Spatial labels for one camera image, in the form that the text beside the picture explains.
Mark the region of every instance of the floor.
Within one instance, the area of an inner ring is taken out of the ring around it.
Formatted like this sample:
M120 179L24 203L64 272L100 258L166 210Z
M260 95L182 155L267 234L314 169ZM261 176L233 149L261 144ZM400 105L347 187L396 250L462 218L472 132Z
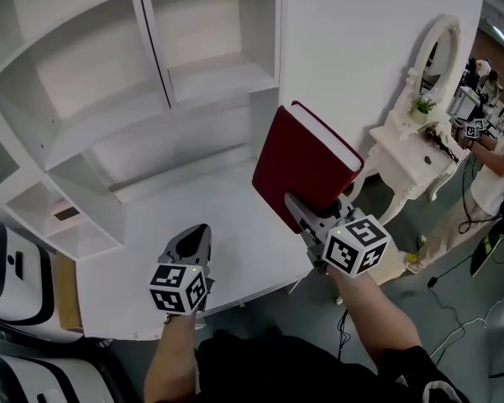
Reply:
M467 172L467 186L470 172ZM463 171L430 202L426 195L406 204L402 212L386 225L399 249L413 251L418 233L429 233L435 223L461 196ZM391 190L379 178L371 178L357 199L356 205L364 212L380 216L391 199ZM444 256L419 275L403 277L383 285L383 291L415 322L424 348L434 349L459 327L450 310L443 310L427 288L429 279L438 276L452 265L469 256L479 238L473 238ZM497 250L497 261L504 261L504 244ZM475 277L469 274L470 262L447 274L434 286L445 305L454 306L462 322L484 317L489 308L504 296L504 264L488 261ZM312 273L288 295L279 290L250 302L243 308L220 312L207 317L207 326L197 332L197 342L209 338L214 330L224 328L246 338L260 333L265 327L277 324L288 335L298 336L336 354L339 333L336 329L344 312L336 306L336 293L328 277ZM504 379L488 379L489 374L504 371L504 303L489 316L489 327L482 322L466 327L466 335L448 349L439 368L458 386L473 403L500 401L504 403ZM360 363L373 369L362 348L351 321L346 332L352 336L342 352L342 360ZM454 341L461 336L457 333ZM141 395L144 377L157 342L115 342L110 350L121 360L137 393ZM437 361L441 351L433 358Z

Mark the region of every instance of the book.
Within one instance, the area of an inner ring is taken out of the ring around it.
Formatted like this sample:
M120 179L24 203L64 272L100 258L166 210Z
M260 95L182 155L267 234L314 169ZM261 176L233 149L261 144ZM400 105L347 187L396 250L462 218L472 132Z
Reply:
M288 109L280 106L276 111L252 185L287 226L300 233L284 195L293 194L319 214L363 167L362 158L327 124L293 102Z

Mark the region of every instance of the ceiling light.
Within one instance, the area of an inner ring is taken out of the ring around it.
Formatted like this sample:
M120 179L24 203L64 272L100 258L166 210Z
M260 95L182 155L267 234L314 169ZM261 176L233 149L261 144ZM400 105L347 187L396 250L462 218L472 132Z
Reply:
M493 25L493 29L495 30L495 33L497 33L502 40L504 40L504 33L502 33L497 27Z

